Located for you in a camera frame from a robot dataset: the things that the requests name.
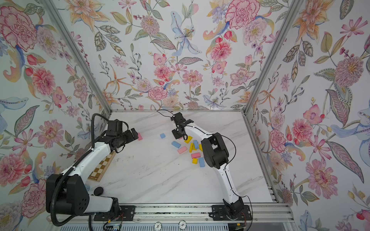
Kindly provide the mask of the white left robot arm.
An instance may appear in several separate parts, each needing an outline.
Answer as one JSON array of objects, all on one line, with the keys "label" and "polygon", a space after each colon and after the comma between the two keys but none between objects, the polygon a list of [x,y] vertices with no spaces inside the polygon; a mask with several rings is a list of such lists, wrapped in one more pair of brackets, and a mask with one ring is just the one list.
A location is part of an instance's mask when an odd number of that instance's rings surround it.
[{"label": "white left robot arm", "polygon": [[101,214],[112,219],[122,214],[117,198],[90,195],[85,182],[103,158],[138,139],[134,128],[123,129],[126,125],[117,119],[108,121],[107,130],[98,137],[92,135],[91,148],[69,169],[48,177],[46,210],[53,225],[63,226],[77,216]]}]

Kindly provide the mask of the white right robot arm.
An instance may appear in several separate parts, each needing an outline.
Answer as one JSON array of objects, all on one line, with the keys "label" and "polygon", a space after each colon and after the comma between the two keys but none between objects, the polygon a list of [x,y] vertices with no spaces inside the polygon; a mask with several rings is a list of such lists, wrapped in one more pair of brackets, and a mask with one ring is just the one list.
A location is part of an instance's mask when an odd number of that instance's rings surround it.
[{"label": "white right robot arm", "polygon": [[229,151],[224,142],[225,136],[200,128],[193,120],[186,120],[182,113],[173,114],[170,119],[176,126],[172,130],[175,139],[183,138],[185,141],[189,141],[190,138],[193,138],[195,141],[200,141],[204,161],[214,169],[224,196],[222,216],[230,220],[237,220],[238,217],[246,218],[246,215],[250,214],[249,207],[244,204],[243,197],[238,195],[231,178]]}]

